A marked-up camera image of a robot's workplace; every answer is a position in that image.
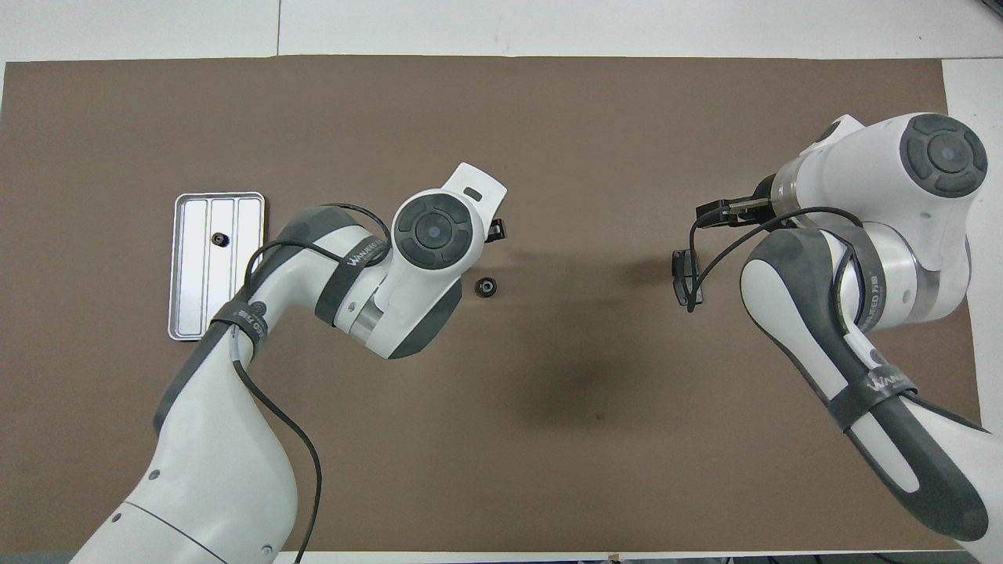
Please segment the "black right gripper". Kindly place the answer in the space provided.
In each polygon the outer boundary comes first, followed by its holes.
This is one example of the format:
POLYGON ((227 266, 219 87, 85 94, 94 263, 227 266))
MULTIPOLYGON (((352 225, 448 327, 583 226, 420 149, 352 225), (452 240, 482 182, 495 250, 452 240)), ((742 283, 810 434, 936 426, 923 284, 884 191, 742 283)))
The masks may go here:
MULTIPOLYGON (((755 200, 764 200, 762 206, 752 209, 752 220, 763 224, 777 217, 773 207, 773 182, 775 175, 768 175, 755 188, 755 200)), ((714 201, 695 208, 694 225, 698 229, 735 227, 737 220, 731 214, 730 201, 714 201)))

